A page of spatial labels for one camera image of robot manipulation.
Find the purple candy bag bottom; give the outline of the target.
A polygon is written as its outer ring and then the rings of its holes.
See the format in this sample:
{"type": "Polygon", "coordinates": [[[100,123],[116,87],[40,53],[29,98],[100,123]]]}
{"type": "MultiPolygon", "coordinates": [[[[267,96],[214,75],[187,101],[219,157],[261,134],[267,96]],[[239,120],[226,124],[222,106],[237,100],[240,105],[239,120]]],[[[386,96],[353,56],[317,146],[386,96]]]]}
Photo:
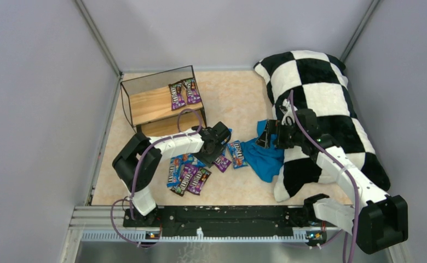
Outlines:
{"type": "Polygon", "coordinates": [[[200,195],[200,192],[205,185],[206,181],[210,177],[212,172],[205,168],[199,168],[191,182],[188,185],[187,191],[194,194],[200,195]]]}

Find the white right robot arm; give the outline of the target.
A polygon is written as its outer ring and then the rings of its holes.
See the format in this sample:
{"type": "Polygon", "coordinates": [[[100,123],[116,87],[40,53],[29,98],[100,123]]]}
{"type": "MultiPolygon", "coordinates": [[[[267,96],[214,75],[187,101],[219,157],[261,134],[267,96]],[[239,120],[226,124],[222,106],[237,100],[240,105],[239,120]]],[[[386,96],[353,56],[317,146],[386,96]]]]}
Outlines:
{"type": "Polygon", "coordinates": [[[291,197],[311,182],[337,184],[353,205],[341,204],[326,194],[314,195],[304,201],[309,219],[341,228],[366,254],[408,239],[407,202],[369,179],[342,145],[320,129],[313,110],[291,110],[283,121],[267,120],[256,143],[284,151],[285,162],[274,190],[277,201],[291,197]]]}

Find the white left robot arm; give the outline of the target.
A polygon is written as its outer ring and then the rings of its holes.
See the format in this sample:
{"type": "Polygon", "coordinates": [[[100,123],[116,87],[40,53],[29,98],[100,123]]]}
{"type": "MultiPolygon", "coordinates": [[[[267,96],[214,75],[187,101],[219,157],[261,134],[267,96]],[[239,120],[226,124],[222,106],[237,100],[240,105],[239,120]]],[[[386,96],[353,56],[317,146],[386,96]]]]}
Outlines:
{"type": "Polygon", "coordinates": [[[218,122],[213,127],[193,126],[166,136],[135,134],[117,154],[112,167],[129,191],[130,218],[146,216],[157,204],[149,189],[160,162],[183,154],[193,154],[212,165],[231,138],[231,131],[218,122]]]}

